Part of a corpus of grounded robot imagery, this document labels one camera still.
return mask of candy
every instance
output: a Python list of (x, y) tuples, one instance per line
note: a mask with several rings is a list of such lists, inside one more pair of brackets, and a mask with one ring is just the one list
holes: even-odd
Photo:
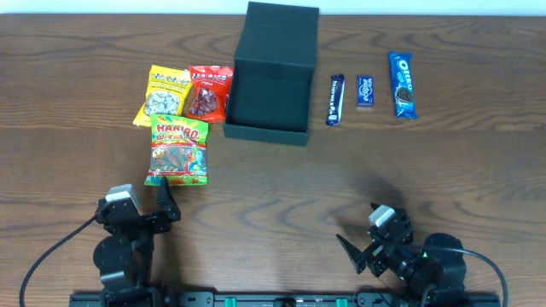
[(357, 78), (357, 107), (374, 106), (374, 78), (372, 76), (358, 76)]
[(160, 185), (167, 177), (170, 185), (208, 183), (206, 135), (208, 124), (179, 116), (150, 116), (152, 154), (145, 185)]
[(341, 110), (343, 108), (343, 91), (345, 90), (345, 76), (332, 76), (332, 89), (330, 90), (330, 106), (326, 125), (339, 125)]
[(232, 67), (189, 67), (195, 87), (195, 98), (186, 116), (213, 123), (225, 119)]
[(151, 114), (181, 115), (190, 89), (189, 71), (153, 65), (148, 79), (146, 102), (133, 124), (149, 127)]
[(417, 119), (415, 112), (415, 96), (410, 71), (411, 54), (389, 53), (391, 65), (392, 99), (397, 119)]

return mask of box lid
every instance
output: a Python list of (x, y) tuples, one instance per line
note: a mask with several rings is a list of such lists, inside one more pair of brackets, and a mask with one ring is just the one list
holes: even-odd
[(314, 67), (318, 8), (249, 2), (235, 60)]

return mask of wooden surface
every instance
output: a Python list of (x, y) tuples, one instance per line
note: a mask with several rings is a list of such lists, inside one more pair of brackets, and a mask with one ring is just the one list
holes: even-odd
[[(142, 185), (149, 130), (131, 124), (152, 64), (230, 65), (243, 16), (0, 16), (0, 306), (17, 305), (34, 261), (76, 229), (115, 185)], [(321, 16), (305, 148), (208, 138), (210, 183), (175, 188), (183, 213), (156, 237), (154, 277), (219, 291), (351, 292), (400, 288), (356, 275), (337, 240), (360, 247), (370, 201), (408, 209), (416, 240), (447, 232), (504, 271), (512, 306), (544, 305), (544, 18)], [(414, 53), (420, 119), (395, 119), (389, 50)], [(341, 125), (324, 124), (330, 75), (347, 79)], [(375, 77), (359, 112), (356, 76)], [(288, 95), (276, 93), (271, 95)], [(67, 305), (102, 288), (89, 226), (38, 268), (28, 306)], [(466, 285), (496, 291), (465, 257)]]

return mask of wire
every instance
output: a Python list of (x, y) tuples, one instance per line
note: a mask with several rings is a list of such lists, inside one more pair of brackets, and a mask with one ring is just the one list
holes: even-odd
[(394, 299), (395, 299), (395, 298), (392, 298), (392, 302), (389, 303), (389, 301), (386, 300), (386, 298), (383, 296), (383, 293), (381, 293), (380, 290), (379, 290), (378, 288), (376, 288), (376, 287), (374, 287), (374, 286), (372, 286), (372, 285), (360, 286), (360, 287), (355, 291), (355, 293), (352, 294), (352, 301), (353, 301), (353, 302), (357, 302), (357, 294), (360, 292), (361, 289), (364, 289), (364, 288), (367, 288), (367, 287), (374, 289), (374, 290), (375, 290), (375, 293), (379, 294), (379, 295), (381, 296), (381, 298), (383, 298), (383, 301), (385, 302), (385, 304), (386, 304), (387, 306), (389, 306), (389, 307), (392, 307), (392, 303), (394, 303)]
[[(412, 248), (415, 249), (424, 249), (424, 246), (412, 246)], [(497, 273), (498, 278), (501, 280), (501, 286), (502, 286), (502, 307), (508, 307), (508, 284), (506, 283), (506, 279), (504, 278), (504, 274), (502, 273), (501, 269), (498, 268), (498, 266), (491, 261), (488, 257), (477, 253), (473, 251), (469, 251), (463, 248), (452, 248), (452, 247), (442, 247), (442, 246), (427, 246), (428, 251), (448, 251), (448, 252), (459, 252), (462, 254), (467, 254), (470, 256), (474, 256), (476, 258), (479, 258), (483, 261), (485, 261), (487, 264), (489, 264)]]
[(75, 235), (77, 235), (80, 231), (82, 231), (85, 227), (89, 226), (93, 221), (95, 221), (95, 217), (92, 217), (89, 221), (85, 222), (83, 225), (81, 225), (78, 229), (74, 230), (71, 234), (67, 235), (64, 239), (57, 242), (57, 244), (53, 245), (47, 252), (45, 252), (42, 257), (40, 257), (34, 265), (31, 267), (31, 269), (28, 270), (28, 273), (26, 273), (25, 279), (23, 280), (23, 283), (20, 285), (20, 291), (19, 291), (19, 306), (25, 307), (25, 290), (26, 285), (28, 284), (28, 281), (31, 279), (32, 273), (36, 270), (36, 268), (42, 263), (42, 261), (48, 257), (57, 247), (63, 245), (66, 241), (72, 239)]
[(425, 292), (423, 293), (423, 296), (421, 297), (421, 305), (420, 307), (425, 307), (425, 304), (427, 303), (427, 297), (428, 297), (428, 294), (432, 291), (436, 289), (436, 286), (434, 286), (434, 284), (429, 284), (426, 288), (425, 288)]

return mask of yellow candy bag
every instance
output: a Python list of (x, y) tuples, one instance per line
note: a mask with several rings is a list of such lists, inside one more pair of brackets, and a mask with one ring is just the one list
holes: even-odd
[(146, 89), (146, 102), (133, 120), (134, 125), (150, 127), (150, 114), (182, 115), (191, 90), (188, 70), (152, 65)]

